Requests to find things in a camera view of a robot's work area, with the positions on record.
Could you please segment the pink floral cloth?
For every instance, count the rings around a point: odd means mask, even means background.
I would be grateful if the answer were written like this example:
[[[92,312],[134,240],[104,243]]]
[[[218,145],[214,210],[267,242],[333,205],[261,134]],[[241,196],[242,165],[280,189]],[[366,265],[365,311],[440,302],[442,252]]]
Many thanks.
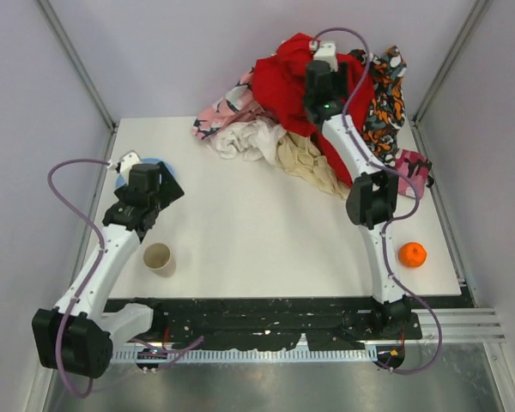
[[[196,116],[192,125],[196,138],[210,138],[232,123],[249,122],[266,113],[254,99],[251,87],[253,75],[254,69],[251,68],[233,88]]]

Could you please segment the orange grey camouflage cloth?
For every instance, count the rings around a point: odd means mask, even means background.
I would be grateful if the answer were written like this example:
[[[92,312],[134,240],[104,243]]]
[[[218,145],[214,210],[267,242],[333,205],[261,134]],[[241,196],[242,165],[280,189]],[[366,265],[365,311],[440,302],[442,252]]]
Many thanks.
[[[397,134],[406,121],[403,100],[403,77],[407,64],[396,46],[382,55],[354,49],[349,55],[354,64],[354,79],[365,80],[349,108],[355,127],[373,154],[388,167],[393,167],[398,151]]]

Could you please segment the white cloth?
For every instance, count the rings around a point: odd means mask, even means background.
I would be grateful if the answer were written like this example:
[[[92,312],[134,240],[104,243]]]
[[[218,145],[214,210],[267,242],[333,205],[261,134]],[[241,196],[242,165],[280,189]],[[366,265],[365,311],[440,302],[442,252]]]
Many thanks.
[[[265,159],[274,166],[277,144],[286,134],[280,124],[268,118],[257,118],[230,124],[208,140],[208,147],[223,160],[242,156],[244,161]]]

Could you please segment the red cloth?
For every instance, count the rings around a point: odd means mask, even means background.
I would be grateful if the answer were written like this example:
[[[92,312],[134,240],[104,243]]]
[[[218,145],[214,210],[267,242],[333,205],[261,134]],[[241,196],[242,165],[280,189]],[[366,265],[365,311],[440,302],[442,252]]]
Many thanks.
[[[253,97],[284,129],[311,137],[322,155],[325,155],[338,179],[351,187],[353,182],[348,169],[334,147],[318,132],[316,126],[308,121],[303,106],[306,65],[312,61],[312,52],[309,48],[311,40],[311,36],[297,33],[281,43],[274,56],[257,60],[251,80]],[[364,65],[350,54],[337,53],[337,59],[340,63],[348,64],[348,86],[352,91],[364,72]],[[368,109],[374,97],[373,79],[367,75],[349,105],[350,116],[360,133],[363,131]]]

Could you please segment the left aluminium frame post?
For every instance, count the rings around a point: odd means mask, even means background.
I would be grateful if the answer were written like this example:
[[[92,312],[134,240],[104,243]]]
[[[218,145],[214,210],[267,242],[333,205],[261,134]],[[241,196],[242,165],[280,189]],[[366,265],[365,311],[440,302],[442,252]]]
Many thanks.
[[[48,0],[35,0],[34,3],[39,9],[40,13],[43,15],[46,24],[51,29],[71,67],[75,71],[82,86],[88,93],[90,100],[93,102],[101,119],[104,121],[106,128],[109,131],[115,131],[117,124],[110,111],[106,107],[105,101],[103,101],[98,88],[95,86],[95,83],[91,78],[86,65],[82,61],[82,58],[80,57],[74,43],[65,30],[64,25],[61,22],[56,10],[53,8],[52,3]]]

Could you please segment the cream beige cloth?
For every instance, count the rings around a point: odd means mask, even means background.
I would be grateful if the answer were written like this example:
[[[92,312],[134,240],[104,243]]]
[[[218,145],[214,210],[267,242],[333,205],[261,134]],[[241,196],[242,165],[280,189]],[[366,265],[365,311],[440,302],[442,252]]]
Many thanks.
[[[345,200],[349,188],[336,176],[326,157],[309,137],[292,132],[276,146],[276,165],[286,174],[305,180],[309,185]]]

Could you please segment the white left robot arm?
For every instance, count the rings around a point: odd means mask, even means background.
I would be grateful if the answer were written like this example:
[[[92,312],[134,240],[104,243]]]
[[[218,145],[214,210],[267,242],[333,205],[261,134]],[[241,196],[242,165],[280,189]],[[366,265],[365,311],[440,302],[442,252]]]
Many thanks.
[[[163,161],[148,163],[134,152],[108,167],[124,180],[104,213],[91,252],[69,289],[51,309],[39,309],[32,320],[40,363],[61,376],[97,379],[109,366],[114,349],[148,331],[151,307],[128,303],[112,315],[106,303],[130,257],[155,225],[162,210],[185,193]]]

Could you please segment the right aluminium frame post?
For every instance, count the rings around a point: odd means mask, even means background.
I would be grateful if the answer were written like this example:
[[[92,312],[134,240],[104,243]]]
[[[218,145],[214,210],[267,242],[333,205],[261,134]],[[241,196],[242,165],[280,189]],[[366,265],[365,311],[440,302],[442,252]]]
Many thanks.
[[[469,43],[475,30],[479,27],[492,3],[492,0],[476,0],[473,2],[469,13],[463,21],[462,26],[459,28],[457,35],[452,41],[442,64],[437,70],[431,85],[426,91],[425,96],[421,100],[421,103],[418,106],[414,117],[412,118],[414,124],[418,124],[423,119],[427,109],[432,104],[436,94],[439,92],[446,78],[450,75],[454,64],[457,62],[461,53],[464,51],[465,46]]]

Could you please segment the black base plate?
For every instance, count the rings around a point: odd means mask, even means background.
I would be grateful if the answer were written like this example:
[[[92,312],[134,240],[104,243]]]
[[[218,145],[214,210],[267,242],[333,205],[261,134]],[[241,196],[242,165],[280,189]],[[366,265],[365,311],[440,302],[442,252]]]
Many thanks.
[[[370,298],[161,299],[137,298],[153,309],[146,342],[181,349],[198,337],[202,350],[292,350],[304,337],[313,350],[359,348],[364,340],[422,338],[416,314],[380,330]]]

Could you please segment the orange mandarin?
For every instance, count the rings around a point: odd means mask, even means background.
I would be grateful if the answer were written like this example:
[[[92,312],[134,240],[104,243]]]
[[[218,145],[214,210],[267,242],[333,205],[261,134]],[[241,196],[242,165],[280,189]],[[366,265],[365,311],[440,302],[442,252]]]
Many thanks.
[[[398,258],[405,267],[419,268],[427,260],[427,251],[422,244],[409,242],[399,249]]]

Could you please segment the pink camouflage cloth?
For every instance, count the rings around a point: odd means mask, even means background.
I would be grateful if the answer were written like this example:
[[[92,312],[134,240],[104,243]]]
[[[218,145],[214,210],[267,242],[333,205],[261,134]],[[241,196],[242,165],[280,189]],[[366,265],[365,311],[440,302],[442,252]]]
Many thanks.
[[[396,154],[396,170],[412,182],[416,191],[403,178],[399,179],[398,193],[410,198],[422,199],[426,188],[434,185],[431,174],[433,163],[420,154],[407,149],[399,149]]]

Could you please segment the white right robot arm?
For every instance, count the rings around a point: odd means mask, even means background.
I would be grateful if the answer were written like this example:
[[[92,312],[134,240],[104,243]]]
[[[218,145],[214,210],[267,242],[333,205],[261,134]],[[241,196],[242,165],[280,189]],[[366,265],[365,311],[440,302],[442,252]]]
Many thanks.
[[[395,282],[390,267],[394,250],[387,223],[397,208],[398,176],[375,161],[344,107],[348,102],[347,72],[345,63],[337,70],[325,61],[308,63],[303,105],[310,122],[334,148],[353,181],[346,212],[358,227],[367,251],[373,299],[370,328],[376,333],[398,332],[411,316],[408,297]]]

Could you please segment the aluminium frame post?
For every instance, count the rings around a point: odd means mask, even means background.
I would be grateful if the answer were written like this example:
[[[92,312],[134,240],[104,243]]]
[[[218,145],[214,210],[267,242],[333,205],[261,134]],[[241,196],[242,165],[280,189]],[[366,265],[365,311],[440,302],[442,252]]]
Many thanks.
[[[442,64],[437,70],[431,85],[426,91],[425,96],[421,100],[421,103],[418,106],[414,117],[412,118],[414,124],[418,124],[423,119],[427,109],[432,104],[436,94],[439,92],[446,78],[450,75],[454,64],[457,62],[461,53],[464,51],[465,46],[469,43],[475,30],[479,27],[492,3],[492,0],[476,0],[473,2],[469,13],[463,21],[462,26],[459,28],[457,35],[452,41]]]
[[[82,86],[88,93],[90,100],[93,102],[101,119],[104,121],[106,128],[109,131],[115,131],[117,124],[110,111],[106,107],[105,101],[103,101],[98,88],[95,86],[95,83],[91,78],[86,65],[82,61],[82,58],[80,57],[74,43],[65,30],[64,25],[61,22],[56,10],[53,8],[52,3],[48,0],[35,0],[34,3],[39,9],[40,13],[43,15],[46,24],[51,29],[71,67],[75,71]]]

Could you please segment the blue plate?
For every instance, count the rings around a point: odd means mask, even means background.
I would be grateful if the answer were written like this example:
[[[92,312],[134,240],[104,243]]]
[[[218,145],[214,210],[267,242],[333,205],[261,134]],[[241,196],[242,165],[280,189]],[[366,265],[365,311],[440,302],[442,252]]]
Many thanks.
[[[173,167],[169,163],[165,162],[160,158],[141,158],[141,163],[143,165],[146,165],[148,170],[150,170],[151,167],[159,169],[160,165],[162,165],[164,168],[166,168],[169,174],[176,179],[176,172],[174,171]],[[116,178],[114,189],[119,189],[127,184],[127,179],[122,174],[119,174]]]

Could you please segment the beige paper cup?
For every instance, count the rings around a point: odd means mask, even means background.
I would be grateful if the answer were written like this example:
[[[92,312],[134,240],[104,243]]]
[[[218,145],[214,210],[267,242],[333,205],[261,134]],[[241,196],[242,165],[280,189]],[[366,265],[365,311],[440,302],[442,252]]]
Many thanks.
[[[162,243],[149,245],[142,260],[145,266],[158,276],[170,277],[175,271],[175,260],[171,249]]]

